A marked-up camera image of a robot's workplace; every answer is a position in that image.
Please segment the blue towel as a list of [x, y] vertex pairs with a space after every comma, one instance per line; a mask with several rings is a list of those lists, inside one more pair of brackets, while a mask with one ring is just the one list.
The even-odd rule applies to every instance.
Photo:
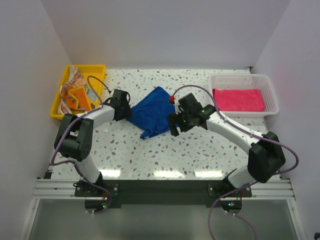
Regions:
[[170, 95], [160, 86], [151, 91], [131, 108], [132, 116], [126, 120], [143, 130], [140, 138], [145, 140], [170, 130], [167, 116], [175, 112], [169, 103]]

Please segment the pink microfiber towel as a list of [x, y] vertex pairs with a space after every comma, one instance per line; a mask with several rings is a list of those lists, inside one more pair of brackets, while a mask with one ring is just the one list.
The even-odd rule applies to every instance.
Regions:
[[263, 112], [266, 108], [259, 89], [212, 89], [220, 111]]

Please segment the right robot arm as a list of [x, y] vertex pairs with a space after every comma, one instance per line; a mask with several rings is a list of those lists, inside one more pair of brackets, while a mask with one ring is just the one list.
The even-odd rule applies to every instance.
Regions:
[[176, 137], [194, 127], [201, 127], [223, 136], [248, 155], [247, 164], [223, 178], [217, 188], [220, 194], [232, 197], [241, 187], [254, 181], [266, 183], [285, 164], [286, 159], [275, 133], [259, 133], [228, 120], [215, 106], [202, 106], [191, 93], [180, 99], [170, 96], [169, 103], [175, 106], [175, 112], [166, 117], [171, 135]]

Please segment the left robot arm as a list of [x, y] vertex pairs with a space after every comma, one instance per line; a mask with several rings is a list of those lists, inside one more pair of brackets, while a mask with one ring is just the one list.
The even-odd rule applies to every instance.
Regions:
[[105, 123], [131, 117], [130, 100], [127, 91], [115, 89], [111, 97], [95, 109], [82, 114], [65, 114], [60, 123], [50, 164], [72, 164], [92, 196], [99, 196], [104, 190], [102, 173], [91, 157], [93, 132]]

